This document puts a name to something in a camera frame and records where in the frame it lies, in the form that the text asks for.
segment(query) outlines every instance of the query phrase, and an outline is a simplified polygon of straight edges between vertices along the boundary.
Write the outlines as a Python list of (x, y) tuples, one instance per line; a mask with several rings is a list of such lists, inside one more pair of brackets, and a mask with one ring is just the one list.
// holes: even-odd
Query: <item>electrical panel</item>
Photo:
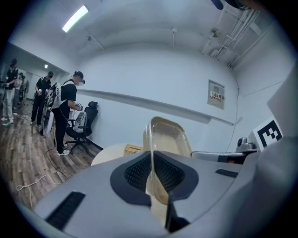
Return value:
[(209, 105), (224, 109), (224, 86), (209, 80), (208, 101)]

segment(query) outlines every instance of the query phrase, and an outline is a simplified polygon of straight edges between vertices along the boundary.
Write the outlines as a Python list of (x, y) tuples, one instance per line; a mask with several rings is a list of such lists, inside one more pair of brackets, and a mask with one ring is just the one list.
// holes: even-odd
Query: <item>black t-shirt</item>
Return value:
[(70, 112), (70, 108), (68, 107), (67, 102), (68, 100), (75, 101), (75, 97), (76, 97), (76, 86), (74, 84), (67, 84), (65, 86), (61, 86), (61, 101), (64, 101), (64, 100), (66, 101), (60, 105), (60, 109), (66, 118), (69, 117), (69, 112)]
[(51, 87), (51, 80), (46, 81), (46, 77), (42, 77), (37, 81), (36, 86), (41, 89), (41, 95), (45, 96), (46, 90)]
[[(16, 80), (18, 78), (18, 73), (19, 73), (19, 70), (18, 68), (15, 68), (14, 70), (12, 68), (9, 68), (8, 72), (7, 72), (7, 83), (13, 81), (13, 80)], [(7, 89), (13, 89), (14, 88), (14, 83), (13, 84), (10, 84), (9, 85), (9, 88)]]

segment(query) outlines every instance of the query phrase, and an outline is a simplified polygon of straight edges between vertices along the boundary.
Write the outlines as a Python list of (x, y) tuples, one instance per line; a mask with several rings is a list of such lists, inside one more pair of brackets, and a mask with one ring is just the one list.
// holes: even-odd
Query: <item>black pants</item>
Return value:
[(33, 103), (31, 121), (35, 121), (36, 113), (38, 110), (38, 115), (37, 115), (37, 124), (38, 125), (41, 123), (42, 111), (43, 111), (44, 105), (45, 105), (45, 97), (42, 95), (41, 96), (36, 95), (34, 98), (34, 103)]
[(57, 142), (57, 151), (59, 154), (63, 153), (63, 139), (66, 131), (67, 120), (63, 116), (60, 108), (53, 109), (56, 124), (56, 142)]

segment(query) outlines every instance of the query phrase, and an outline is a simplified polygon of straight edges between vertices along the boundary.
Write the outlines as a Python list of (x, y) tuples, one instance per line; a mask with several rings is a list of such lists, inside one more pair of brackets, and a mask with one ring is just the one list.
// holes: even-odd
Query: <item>chair headrest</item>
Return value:
[(98, 102), (89, 102), (88, 106), (91, 108), (96, 108), (97, 107)]

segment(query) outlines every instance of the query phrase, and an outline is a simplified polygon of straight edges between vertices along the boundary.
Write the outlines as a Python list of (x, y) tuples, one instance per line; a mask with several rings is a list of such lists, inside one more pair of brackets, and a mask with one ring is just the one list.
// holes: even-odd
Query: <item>baseboard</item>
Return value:
[(102, 147), (100, 147), (99, 145), (95, 144), (93, 141), (89, 140), (88, 138), (86, 138), (88, 142), (90, 142), (91, 144), (93, 144), (96, 148), (103, 150)]

